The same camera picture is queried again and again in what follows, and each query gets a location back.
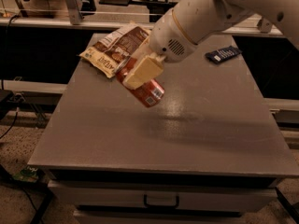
table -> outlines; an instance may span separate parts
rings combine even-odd
[[[166,64],[150,109],[80,61],[28,164],[80,223],[239,223],[299,169],[243,58],[204,57],[234,44],[213,35]]]

drawer handle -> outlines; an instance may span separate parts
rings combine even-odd
[[[176,196],[176,203],[174,205],[152,205],[148,203],[148,195],[143,196],[143,204],[147,208],[159,208],[159,209],[176,209],[179,206],[179,196]]]

floor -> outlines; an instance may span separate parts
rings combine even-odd
[[[0,121],[0,134],[4,133],[15,117],[15,111],[9,111]],[[26,167],[30,156],[40,139],[44,128],[37,128],[36,114],[19,112],[14,127],[0,140],[0,162],[11,174],[18,173]],[[299,150],[292,151],[299,163]],[[299,202],[299,180],[285,179],[279,189],[294,204]],[[43,194],[27,190],[36,207],[41,204]],[[25,193],[16,188],[0,183],[0,223],[27,224],[32,220],[35,210]],[[54,198],[43,216],[45,224],[76,224],[72,213],[74,207],[60,203]],[[279,201],[273,201],[257,213],[247,213],[242,217],[248,224],[294,224]]]

